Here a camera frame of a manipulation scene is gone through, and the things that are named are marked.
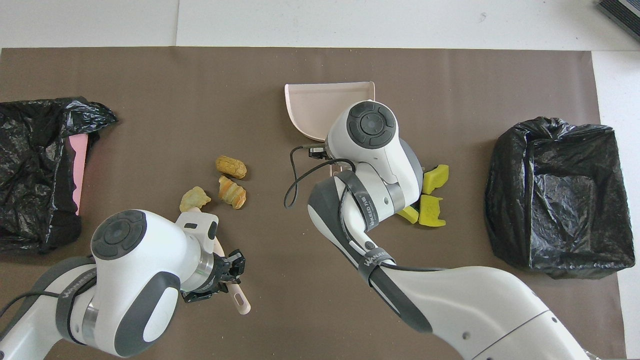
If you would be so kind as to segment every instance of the black plastic bag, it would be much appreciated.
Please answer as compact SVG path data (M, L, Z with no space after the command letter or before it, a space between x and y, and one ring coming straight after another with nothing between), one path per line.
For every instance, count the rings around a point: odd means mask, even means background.
M484 209L493 253L517 268L599 279L634 266L609 126L538 117L512 127L495 144Z
M0 253L48 252L78 238L68 137L90 133L92 144L116 121L82 97L0 103Z

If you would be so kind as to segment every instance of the brown table mat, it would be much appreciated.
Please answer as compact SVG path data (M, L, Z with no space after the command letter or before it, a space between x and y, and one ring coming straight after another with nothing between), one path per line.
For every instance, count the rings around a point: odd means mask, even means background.
M234 211L215 199L203 210L220 217L225 250L240 248L247 258L242 280L252 311L237 314L225 294L180 303L166 334L136 359L459 359L444 341L400 321L315 229L306 199L328 170L302 183L294 209L282 206L292 181L289 151L311 142L289 121L284 85L368 80L422 165L451 167L449 182L437 190L445 227L394 216L372 239L401 265L513 272L584 348L625 357L615 275L558 281L516 271L492 255L484 228L484 184L500 134L539 115L599 123L585 52L3 49L0 101L82 95L110 107L120 123L101 133L90 156L80 239L47 256L1 257L0 304L28 290L47 266L88 254L92 232L117 211L146 209L175 220L182 194L193 186L215 198L214 161L226 154L248 165L248 177L239 181L246 204ZM315 164L299 156L300 169ZM80 358L112 359L65 341L47 356Z

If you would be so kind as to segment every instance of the black cable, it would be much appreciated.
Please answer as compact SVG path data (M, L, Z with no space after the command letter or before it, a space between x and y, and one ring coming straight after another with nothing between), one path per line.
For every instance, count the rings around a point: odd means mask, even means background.
M291 167L293 168L293 175L296 178L296 180L293 182L293 184L291 184L291 186L289 187L289 189L287 190L287 192L284 194L284 207L287 209L290 209L293 207L293 205L296 203L296 198L298 197L298 183L304 179L305 177L309 176L309 174L313 173L314 171L318 170L319 168L322 168L324 166L327 165L331 165L331 164L335 164L335 163L347 163L349 164L349 166L351 167L351 169L353 171L355 171L356 169L356 165L353 163L353 161L349 160L349 159L330 159L325 161L324 163L315 166L313 168L311 168L309 171L305 172L304 174L302 174L300 177L298 177L298 174L296 173L296 165L293 161L293 153L296 152L297 150L303 149L302 146L297 146L295 147L291 153L289 154L289 157L291 159ZM293 200L291 201L290 204L287 204L287 198L289 197L289 194L291 193L291 190L296 189L296 191L294 192L294 196L293 196Z
M9 301L9 303L7 305L5 305L2 310L0 310L0 317L2 317L4 315L4 313L9 310L9 307L11 307L11 305L15 304L18 300L22 299L23 297L30 297L30 296L41 296L41 295L45 295L45 296L50 296L50 297L59 297L60 294L56 294L56 293L52 293L50 291L29 291L23 294L20 294L16 297L14 297L11 301Z

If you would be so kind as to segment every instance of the white robotic arm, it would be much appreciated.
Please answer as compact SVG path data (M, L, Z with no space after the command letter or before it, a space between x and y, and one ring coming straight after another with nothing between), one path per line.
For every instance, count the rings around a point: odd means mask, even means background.
M316 184L309 215L408 325L433 332L464 359L589 359L549 308L514 275L482 266L397 266L366 235L378 222L418 200L422 187L420 164L398 137L397 120L385 105L354 104L330 129L326 146L331 157L352 160L356 169Z
M62 338L120 357L146 350L165 332L180 293L192 302L239 283L244 257L216 253L217 226L218 217L199 211L175 224L143 210L109 217L92 238L95 264L67 259L36 282L32 291L60 295L25 300L1 335L0 359L43 359Z

